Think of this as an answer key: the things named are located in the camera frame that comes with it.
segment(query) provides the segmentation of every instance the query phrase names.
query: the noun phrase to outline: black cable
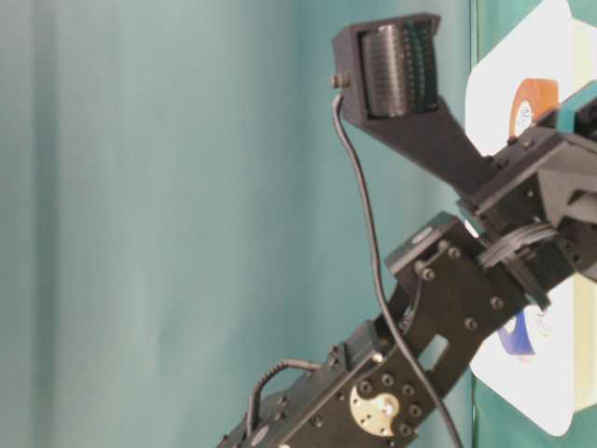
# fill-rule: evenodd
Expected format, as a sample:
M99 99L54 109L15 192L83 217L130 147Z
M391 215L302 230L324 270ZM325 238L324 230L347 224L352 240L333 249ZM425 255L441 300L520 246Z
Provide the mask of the black cable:
M321 364L317 364L316 362L307 361L305 359L294 359L291 357L282 359L266 373L264 373L263 376L259 378L259 381L257 381L257 384L253 388L253 392L249 397L249 407L246 411L246 437L249 437L259 424L259 404L261 403L261 391L271 378L284 369L288 368L302 369L304 371L316 371L320 367Z
M351 160L351 163L354 168L354 174L356 175L356 181L358 182L359 192L361 193L361 202L363 204L363 211L365 212L365 221L367 222L367 231L368 231L368 240L369 240L369 254L371 256L371 267L373 269L373 279L375 281L375 294L377 296L377 302L382 309L383 318L394 336L396 340L396 345L398 349L402 352L404 357L409 362L410 366L414 370L415 374L419 378L419 381L423 383L427 393L435 403L439 413L441 414L444 423L446 424L446 428L450 433L452 442L454 446L457 448L463 448L463 443L460 440L460 436L458 435L458 431L456 430L456 425L451 419L450 413L446 408L446 405L442 401L441 397L437 393L436 389L433 387L427 375L425 374L423 367L419 363L419 359L409 349L406 341L400 334L396 326L396 322L392 318L390 313L390 309L388 308L387 301L385 299L385 293L383 292L383 284L382 284L382 270L380 269L380 249L378 247L377 242L377 233L375 232L375 223L373 221L373 212L371 211L371 202L369 200L369 194L367 189L367 182L365 181L365 175L363 174L363 168L361 167L361 162L356 155L356 151L353 148L353 144L351 143L348 135L344 131L344 127L342 126L342 122L340 119L340 109L342 105L342 95L338 94L336 98L334 98L334 102L332 104L332 111L334 117L334 128L336 129L336 133L344 149L348 154L348 157Z

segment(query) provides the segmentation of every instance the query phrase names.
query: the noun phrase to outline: robotic arm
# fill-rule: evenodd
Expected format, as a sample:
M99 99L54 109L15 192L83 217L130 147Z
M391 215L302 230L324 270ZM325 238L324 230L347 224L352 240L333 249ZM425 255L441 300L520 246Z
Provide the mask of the robotic arm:
M422 226L385 260L398 281L389 315L333 345L321 365L275 366L218 448L407 446L485 338L529 303L548 307L571 274L597 281L597 82L483 158L437 95L438 23L418 14L344 28L333 41L335 111L448 182L479 236L443 212ZM410 357L437 335L447 346L422 376ZM306 372L261 401L287 367Z

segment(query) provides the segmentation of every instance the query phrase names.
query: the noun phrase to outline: teal curtain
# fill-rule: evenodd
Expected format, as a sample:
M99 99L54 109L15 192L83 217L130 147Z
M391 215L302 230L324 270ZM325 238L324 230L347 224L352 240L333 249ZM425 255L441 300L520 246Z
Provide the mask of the teal curtain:
M461 119L467 2L2 3L2 446L215 446L273 362L321 359L378 313L330 40L422 10L443 17L440 90ZM349 132L383 254L453 210ZM448 402L468 445L468 374ZM433 415L418 446L446 444Z
M472 63L480 61L540 0L472 0ZM597 24L597 7L592 0L569 0L575 18ZM474 446L498 448L592 447L597 441L597 406L575 414L562 437L552 437L495 394L481 380L473 380L475 403Z

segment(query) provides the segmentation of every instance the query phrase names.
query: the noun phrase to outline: black roller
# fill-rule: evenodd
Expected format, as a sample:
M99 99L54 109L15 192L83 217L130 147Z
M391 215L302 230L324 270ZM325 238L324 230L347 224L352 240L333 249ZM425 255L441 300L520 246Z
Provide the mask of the black roller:
M368 113L403 117L437 107L431 21L387 24L361 37Z

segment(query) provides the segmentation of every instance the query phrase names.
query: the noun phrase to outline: cable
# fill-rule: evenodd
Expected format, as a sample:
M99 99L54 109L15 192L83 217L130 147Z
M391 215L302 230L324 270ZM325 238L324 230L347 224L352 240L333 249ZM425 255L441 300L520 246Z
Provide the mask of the cable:
M271 369L259 378L257 384L253 388L253 392L249 396L249 406L246 411L246 437L249 437L259 424L259 404L261 403L261 391L268 381L281 371L294 368L304 371L316 371L321 367L321 364L307 361L305 359L287 358L278 361Z
M556 236L556 231L550 224L535 222L528 226L520 227L493 243L477 257L477 262L484 268L491 268L500 261L510 258L518 250L527 245L532 245L545 239Z
M423 386L427 390L427 393L435 403L439 413L441 414L444 423L448 432L450 433L451 440L457 448L463 448L463 443L460 440L460 436L458 435L458 431L456 430L456 426L451 419L450 413L446 408L446 405L442 401L441 397L437 393L436 389L433 387L427 375L423 371L423 367L419 363L419 360L409 349L406 341L400 334L396 326L396 322L392 318L390 314L390 309L388 307L387 301L385 299L385 293L383 292L383 285L382 285L382 271L380 269L380 249L378 247L377 242L377 233L375 232L375 223L373 221L373 213L371 211L371 202L369 200L368 189L367 189L367 182L365 181L365 176L363 174L363 169L361 167L361 162L356 155L356 151L353 148L353 144L351 143L348 135L344 131L344 127L342 126L341 118L340 118L340 109L342 105L342 95L338 94L336 98L334 98L334 102L332 103L332 111L333 111L333 118L334 118L334 128L336 129L336 133L338 134L338 138L342 142L344 149L348 154L348 157L353 165L354 174L356 175L356 181L358 182L359 192L361 194L361 203L363 204L363 211L365 212L365 221L367 222L367 231L368 231L368 241L369 241L369 254L371 256L371 268L373 270L373 279L375 282L375 294L377 296L377 302L382 309L383 318L392 333L392 336L396 340L396 345L398 349L404 357L409 362L410 366L414 370L417 378Z

